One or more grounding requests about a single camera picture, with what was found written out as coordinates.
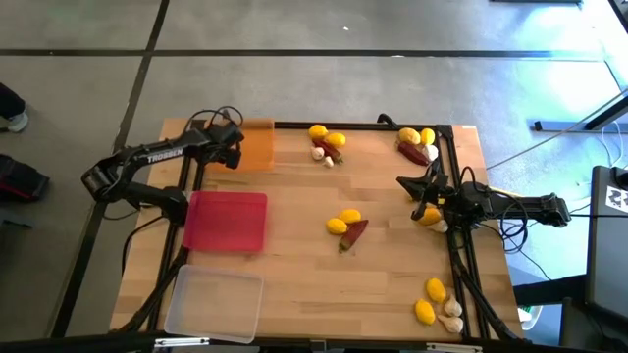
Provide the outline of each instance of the red pepper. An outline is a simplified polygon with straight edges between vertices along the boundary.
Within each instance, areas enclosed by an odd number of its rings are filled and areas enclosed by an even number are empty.
[[[336,147],[323,140],[313,140],[312,143],[316,147],[321,147],[325,151],[325,157],[332,157],[332,161],[336,164],[342,164],[342,154],[336,149]]]
[[[410,162],[417,164],[419,166],[427,166],[430,164],[430,161],[423,155],[423,153],[419,152],[416,147],[409,142],[399,142],[398,146],[396,146],[397,151],[401,152],[405,158],[407,158]]]
[[[340,243],[338,244],[338,252],[343,253],[346,250],[350,249],[355,241],[357,241],[357,238],[362,235],[364,229],[366,229],[366,225],[368,224],[369,220],[358,221],[356,223],[350,224],[349,229],[340,239]]]

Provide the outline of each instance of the black and white sticker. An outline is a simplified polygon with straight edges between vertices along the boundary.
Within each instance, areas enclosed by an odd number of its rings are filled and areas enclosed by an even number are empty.
[[[628,213],[628,191],[608,186],[606,188],[606,206]]]

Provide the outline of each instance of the gray floor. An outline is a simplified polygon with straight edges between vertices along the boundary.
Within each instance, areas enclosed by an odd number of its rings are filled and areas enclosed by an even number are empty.
[[[158,0],[0,0],[0,48],[140,49],[158,6]],[[530,131],[528,120],[580,119],[619,92],[591,18],[576,6],[486,0],[173,1],[158,48],[575,50],[601,60],[155,58],[128,143],[154,140],[165,118],[223,104],[286,121],[373,122],[387,112],[400,122],[478,126],[491,165],[548,137]],[[0,135],[0,151],[52,177],[44,201],[15,208],[35,229],[2,230],[0,340],[48,333],[90,205],[79,177],[110,153],[138,64],[139,58],[0,57],[0,80],[23,95],[32,114],[23,134]],[[618,142],[612,134],[607,140]],[[519,193],[555,191],[577,207],[589,192],[577,182],[588,181],[598,164],[607,164],[598,136],[561,136],[491,170],[490,178]],[[533,227],[525,251],[551,277],[581,274],[585,224]],[[70,334],[107,329],[122,243],[133,225],[129,219],[102,227]],[[508,262],[540,275],[520,255]]]

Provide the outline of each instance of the sneaker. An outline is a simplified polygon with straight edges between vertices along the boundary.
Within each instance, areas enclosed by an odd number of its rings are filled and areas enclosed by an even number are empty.
[[[21,114],[18,114],[13,118],[9,118],[8,129],[10,132],[21,132],[27,125],[28,115],[26,114],[26,110],[24,110]]]

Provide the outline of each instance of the garlic bulb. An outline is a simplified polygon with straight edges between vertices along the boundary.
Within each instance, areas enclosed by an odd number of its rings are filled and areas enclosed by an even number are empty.
[[[440,220],[436,223],[434,223],[433,225],[429,225],[426,226],[427,228],[433,230],[433,231],[437,231],[437,232],[441,232],[441,233],[445,233],[447,232],[448,229],[448,225],[447,222],[445,220]]]
[[[451,333],[461,333],[462,328],[464,327],[464,323],[460,318],[449,318],[444,315],[439,315],[439,320],[445,328]]]
[[[455,301],[453,295],[449,295],[449,300],[447,300],[443,309],[445,309],[445,312],[451,317],[459,317],[462,315],[462,307]]]
[[[332,157],[325,157],[325,160],[323,161],[323,166],[327,167],[327,168],[331,168],[334,166],[334,160],[332,160]]]
[[[421,148],[421,153],[430,162],[434,162],[437,158],[439,158],[439,149],[436,148],[435,145],[425,145],[425,146],[423,146],[423,148]]]
[[[310,147],[310,152],[314,161],[320,161],[325,157],[325,150],[321,147]]]

